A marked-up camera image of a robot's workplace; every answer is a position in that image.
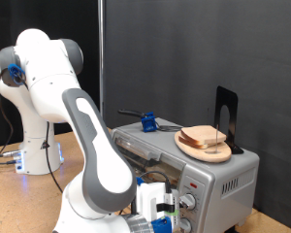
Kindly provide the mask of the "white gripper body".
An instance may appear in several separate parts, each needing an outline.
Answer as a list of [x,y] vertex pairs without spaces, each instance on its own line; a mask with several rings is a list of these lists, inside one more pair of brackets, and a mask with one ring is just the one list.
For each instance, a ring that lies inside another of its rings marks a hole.
[[157,206],[164,203],[164,183],[141,183],[137,186],[137,213],[147,221],[154,221],[164,215],[157,211]]

